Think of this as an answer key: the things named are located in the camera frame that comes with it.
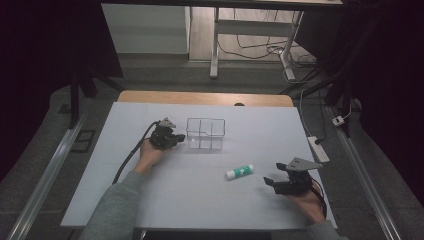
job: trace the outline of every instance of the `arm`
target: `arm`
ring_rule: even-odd
[[[140,160],[121,183],[109,187],[100,199],[80,239],[132,239],[145,175],[164,151],[149,140],[140,147]]]
[[[320,192],[320,189],[315,182],[313,182],[313,188]],[[331,222],[329,220],[325,220],[321,202],[312,191],[309,190],[305,194],[296,196],[287,195],[286,197],[296,203],[300,210],[313,223],[311,226],[306,228],[306,231],[313,240],[348,240],[347,237],[340,237],[333,228]]]

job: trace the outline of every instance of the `green and white tube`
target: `green and white tube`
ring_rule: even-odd
[[[233,170],[227,171],[225,175],[227,175],[228,180],[232,180],[235,178],[243,177],[245,175],[249,175],[253,173],[254,169],[255,167],[253,167],[252,164],[249,164],[243,167],[239,167],[239,168],[235,168]]]

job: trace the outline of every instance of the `white wall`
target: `white wall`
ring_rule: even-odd
[[[188,7],[102,4],[118,53],[187,54]]]

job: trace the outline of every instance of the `wooden floor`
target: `wooden floor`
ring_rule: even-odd
[[[291,22],[292,11],[277,11],[277,10],[252,10],[252,9],[233,9],[221,8],[220,19],[239,19],[250,21],[277,21],[277,22]],[[212,43],[213,43],[213,29],[214,29],[214,9],[193,7],[192,8],[192,23],[190,34],[190,60],[210,60]],[[219,49],[219,60],[255,60],[255,61],[280,61],[277,54],[270,54],[263,58],[258,58],[268,54],[267,47],[252,47],[242,48],[239,46],[251,46],[266,44],[269,37],[264,36],[238,36],[236,35],[219,35],[219,43],[223,50],[226,52],[233,52],[245,55],[255,59],[249,59],[234,54],[228,54]],[[284,41],[287,38],[271,37],[269,43],[283,42],[279,44],[270,44],[272,46],[284,47]],[[291,50],[293,58],[309,54],[301,47],[293,47]],[[313,56],[309,58],[302,58],[302,60],[314,61]]]

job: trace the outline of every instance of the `gray sweatshirt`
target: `gray sweatshirt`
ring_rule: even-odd
[[[80,239],[131,240],[144,178],[131,171],[122,183],[112,185],[97,204]],[[306,230],[313,240],[348,240],[340,237],[328,220]]]

